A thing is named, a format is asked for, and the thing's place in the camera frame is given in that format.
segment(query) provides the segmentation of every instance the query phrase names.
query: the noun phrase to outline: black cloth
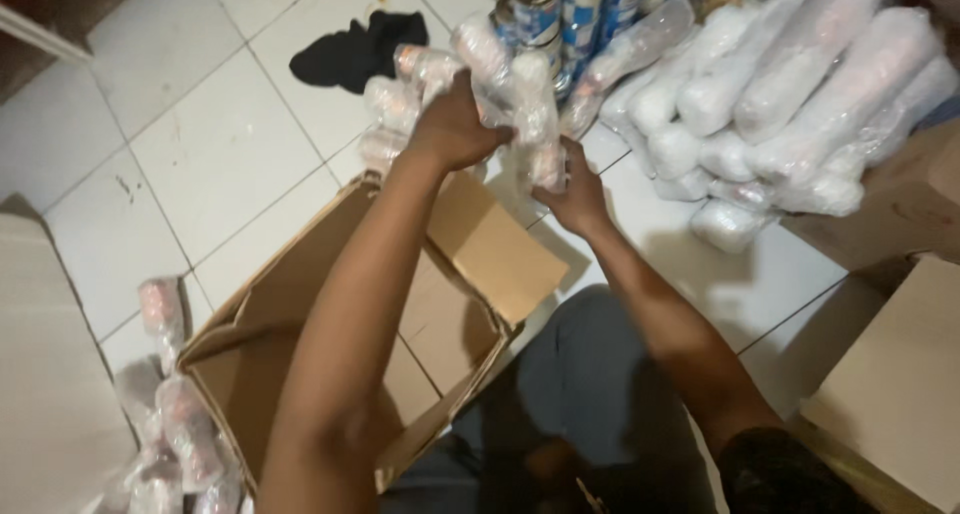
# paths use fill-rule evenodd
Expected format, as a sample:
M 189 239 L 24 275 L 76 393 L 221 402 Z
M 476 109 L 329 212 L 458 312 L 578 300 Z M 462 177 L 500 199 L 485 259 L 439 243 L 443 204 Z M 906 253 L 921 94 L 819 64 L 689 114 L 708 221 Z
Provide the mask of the black cloth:
M 377 10 L 369 28 L 356 19 L 348 30 L 327 34 L 290 59 L 294 77 L 315 87 L 341 86 L 363 94 L 367 79 L 375 75 L 396 77 L 394 51 L 402 43 L 426 45 L 430 41 L 424 16 Z
M 558 439 L 574 461 L 547 486 L 529 464 Z M 734 513 L 872 511 L 785 431 L 737 435 L 718 467 Z M 715 511 L 687 412 L 605 286 L 564 302 L 380 511 L 593 512 L 575 479 L 614 514 Z

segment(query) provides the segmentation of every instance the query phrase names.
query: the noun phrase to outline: brown cardboard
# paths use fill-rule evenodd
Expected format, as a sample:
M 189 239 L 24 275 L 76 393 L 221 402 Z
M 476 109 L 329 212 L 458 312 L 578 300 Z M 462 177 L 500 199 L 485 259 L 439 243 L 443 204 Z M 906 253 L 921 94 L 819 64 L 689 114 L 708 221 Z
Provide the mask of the brown cardboard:
M 251 493 L 306 316 L 378 190 L 369 175 L 343 189 L 214 312 L 177 362 L 233 446 Z M 476 393 L 567 268 L 483 184 L 452 178 L 431 215 L 372 419 L 381 491 Z
M 903 280 L 911 254 L 960 261 L 960 119 L 917 133 L 863 182 L 860 209 L 846 218 L 789 216 L 781 225 L 879 288 Z
M 960 506 L 960 266 L 925 257 L 801 408 L 942 511 Z

